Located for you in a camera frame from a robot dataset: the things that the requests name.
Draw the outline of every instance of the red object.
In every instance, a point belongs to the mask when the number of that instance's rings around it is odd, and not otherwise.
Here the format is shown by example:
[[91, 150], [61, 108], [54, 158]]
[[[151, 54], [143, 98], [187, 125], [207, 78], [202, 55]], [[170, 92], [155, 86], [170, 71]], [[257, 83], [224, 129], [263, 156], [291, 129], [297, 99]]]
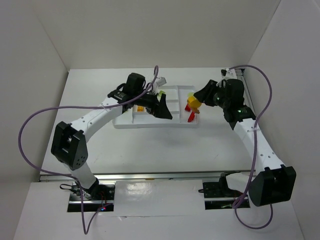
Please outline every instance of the red object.
[[189, 105], [187, 104], [184, 108], [184, 110], [186, 110], [187, 112], [190, 112], [191, 111], [191, 108], [189, 107]]
[[191, 123], [195, 119], [196, 114], [192, 112], [188, 118], [188, 123]]

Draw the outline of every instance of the small white object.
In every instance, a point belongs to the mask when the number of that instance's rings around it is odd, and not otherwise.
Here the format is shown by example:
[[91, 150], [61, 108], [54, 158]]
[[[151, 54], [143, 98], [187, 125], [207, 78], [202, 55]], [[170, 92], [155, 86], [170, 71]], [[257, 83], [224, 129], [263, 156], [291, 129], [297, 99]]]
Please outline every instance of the small white object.
[[127, 112], [112, 120], [116, 129], [134, 128], [196, 128], [199, 122], [199, 115], [196, 114], [192, 122], [188, 122], [191, 112], [185, 111], [189, 93], [194, 93], [195, 87], [191, 85], [161, 86], [158, 91], [166, 94], [166, 105], [172, 115], [172, 119], [156, 118], [144, 111], [138, 111], [134, 106]]
[[156, 94], [158, 92], [158, 89], [161, 86], [165, 85], [166, 83], [167, 83], [167, 80], [163, 76], [158, 77], [152, 86], [152, 92]]

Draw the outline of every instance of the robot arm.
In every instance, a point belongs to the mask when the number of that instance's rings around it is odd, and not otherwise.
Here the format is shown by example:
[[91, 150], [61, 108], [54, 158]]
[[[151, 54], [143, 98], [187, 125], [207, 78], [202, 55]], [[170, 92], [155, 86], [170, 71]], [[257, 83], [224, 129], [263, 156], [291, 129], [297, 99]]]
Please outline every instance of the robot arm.
[[168, 110], [165, 94], [161, 95], [159, 101], [156, 93], [148, 92], [139, 99], [125, 104], [144, 91], [145, 83], [144, 76], [131, 73], [126, 83], [110, 92], [98, 109], [90, 111], [71, 123], [62, 121], [55, 128], [51, 153], [69, 169], [72, 176], [79, 180], [81, 186], [92, 198], [101, 198], [98, 193], [104, 192], [105, 187], [99, 185], [98, 179], [86, 163], [88, 159], [87, 142], [100, 128], [134, 105], [145, 107], [146, 111], [156, 118], [173, 118]]
[[[196, 99], [208, 106], [222, 108], [224, 119], [240, 137], [251, 158], [254, 156], [254, 131], [256, 131], [258, 139], [256, 177], [250, 183], [248, 191], [253, 204], [263, 206], [288, 201], [295, 184], [296, 171], [292, 166], [285, 166], [275, 155], [259, 125], [254, 129], [256, 116], [251, 108], [244, 104], [244, 91], [244, 84], [238, 79], [224, 78], [221, 82], [210, 80], [203, 89], [194, 93], [193, 102]], [[249, 179], [241, 173], [224, 174], [221, 178], [224, 178], [227, 188], [242, 193]]]

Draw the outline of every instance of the purple cable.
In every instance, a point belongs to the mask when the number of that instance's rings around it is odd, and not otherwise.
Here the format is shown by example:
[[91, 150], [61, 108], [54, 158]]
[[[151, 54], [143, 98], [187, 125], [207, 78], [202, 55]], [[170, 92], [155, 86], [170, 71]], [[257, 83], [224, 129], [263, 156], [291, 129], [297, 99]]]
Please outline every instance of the purple cable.
[[271, 87], [271, 83], [270, 83], [270, 80], [269, 78], [267, 77], [267, 75], [258, 67], [256, 66], [253, 66], [253, 65], [248, 65], [248, 64], [244, 64], [244, 65], [237, 65], [237, 66], [233, 66], [233, 67], [230, 67], [230, 70], [232, 69], [237, 69], [237, 68], [252, 68], [252, 69], [255, 69], [257, 70], [258, 72], [260, 72], [263, 77], [265, 78], [268, 86], [269, 86], [269, 99], [268, 99], [268, 102], [267, 104], [265, 105], [264, 109], [260, 112], [260, 114], [256, 117], [256, 120], [254, 122], [254, 125], [253, 125], [253, 136], [254, 136], [254, 147], [253, 147], [253, 159], [252, 159], [252, 166], [251, 166], [251, 171], [250, 171], [250, 175], [249, 175], [249, 179], [248, 179], [248, 182], [246, 184], [246, 187], [245, 187], [245, 190], [243, 192], [243, 194], [238, 197], [232, 204], [232, 208], [234, 209], [235, 211], [235, 216], [236, 218], [239, 220], [240, 223], [242, 223], [244, 226], [246, 226], [247, 228], [249, 229], [254, 229], [254, 230], [259, 230], [259, 229], [263, 229], [265, 227], [267, 227], [271, 221], [272, 221], [272, 218], [274, 216], [274, 210], [273, 210], [273, 207], [272, 207], [272, 204], [270, 204], [270, 209], [271, 209], [271, 214], [270, 214], [270, 218], [268, 220], [268, 222], [263, 225], [263, 226], [258, 226], [258, 227], [254, 227], [254, 226], [249, 226], [247, 224], [245, 224], [238, 216], [238, 213], [237, 213], [237, 208], [244, 202], [245, 200], [245, 197], [248, 193], [248, 190], [249, 190], [249, 186], [251, 184], [251, 181], [252, 181], [252, 178], [253, 178], [253, 175], [254, 175], [254, 171], [255, 171], [255, 166], [256, 166], [256, 161], [257, 161], [257, 151], [258, 151], [258, 137], [257, 137], [257, 131], [255, 130], [257, 128], [257, 125], [259, 123], [259, 120], [261, 118], [261, 116], [265, 113], [265, 111], [267, 110], [267, 108], [269, 107], [270, 103], [271, 103], [271, 99], [272, 99], [272, 87]]
[[47, 174], [51, 174], [51, 175], [54, 175], [54, 176], [64, 176], [64, 177], [68, 177], [68, 178], [71, 178], [71, 179], [74, 179], [78, 185], [79, 185], [79, 189], [80, 189], [80, 197], [81, 197], [81, 218], [82, 218], [82, 225], [83, 225], [83, 232], [85, 235], [88, 234], [89, 232], [89, 228], [90, 228], [90, 224], [92, 222], [92, 220], [94, 219], [94, 217], [97, 215], [97, 213], [101, 210], [101, 208], [104, 208], [106, 205], [98, 208], [98, 210], [93, 214], [93, 216], [91, 217], [90, 221], [89, 221], [89, 224], [88, 224], [88, 228], [86, 229], [86, 223], [85, 223], [85, 214], [84, 214], [84, 196], [83, 196], [83, 190], [82, 190], [82, 186], [80, 184], [80, 182], [78, 181], [77, 178], [75, 178], [74, 176], [72, 176], [71, 174], [64, 174], [64, 173], [59, 173], [59, 172], [54, 172], [54, 171], [48, 171], [48, 170], [44, 170], [42, 169], [41, 167], [39, 166], [36, 166], [34, 165], [28, 158], [27, 156], [25, 155], [25, 152], [22, 148], [22, 141], [21, 141], [21, 138], [22, 138], [22, 133], [27, 125], [27, 123], [33, 118], [35, 117], [36, 115], [38, 114], [41, 114], [41, 113], [44, 113], [44, 112], [47, 112], [47, 111], [50, 111], [50, 110], [58, 110], [58, 109], [91, 109], [91, 110], [94, 110], [94, 109], [111, 109], [111, 108], [115, 108], [115, 107], [119, 107], [119, 106], [123, 106], [123, 105], [126, 105], [126, 104], [130, 104], [132, 103], [133, 101], [141, 98], [143, 95], [145, 95], [149, 89], [153, 86], [153, 84], [155, 83], [157, 77], [158, 77], [158, 73], [159, 73], [159, 67], [156, 65], [153, 69], [153, 80], [151, 82], [151, 84], [138, 96], [136, 96], [135, 98], [129, 100], [129, 101], [126, 101], [126, 102], [123, 102], [123, 103], [119, 103], [119, 104], [115, 104], [115, 105], [110, 105], [110, 106], [55, 106], [55, 107], [48, 107], [48, 108], [44, 108], [42, 110], [39, 110], [35, 113], [33, 113], [31, 116], [29, 116], [25, 121], [24, 123], [22, 124], [21, 128], [20, 128], [20, 131], [19, 131], [19, 134], [18, 134], [18, 147], [19, 147], [19, 151], [23, 157], [23, 159], [27, 162], [27, 164], [29, 164], [31, 167], [33, 167], [34, 169], [40, 171], [40, 172], [43, 172], [43, 173], [47, 173]]

